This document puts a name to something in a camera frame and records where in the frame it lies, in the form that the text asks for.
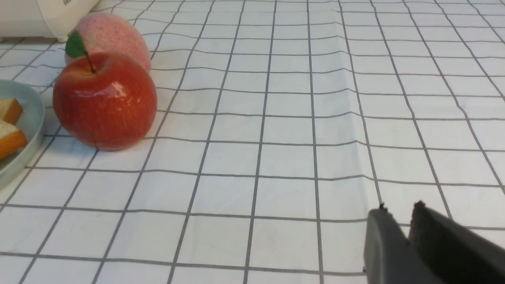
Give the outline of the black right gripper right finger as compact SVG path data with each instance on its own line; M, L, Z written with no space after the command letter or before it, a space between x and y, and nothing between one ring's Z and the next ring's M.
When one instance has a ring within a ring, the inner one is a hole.
M415 203L409 242L445 284L503 284L504 249L426 206Z

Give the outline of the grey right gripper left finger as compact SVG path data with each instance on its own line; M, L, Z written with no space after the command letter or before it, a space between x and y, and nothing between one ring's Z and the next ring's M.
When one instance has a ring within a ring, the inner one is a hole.
M368 284L442 284L384 204L368 213L364 245Z

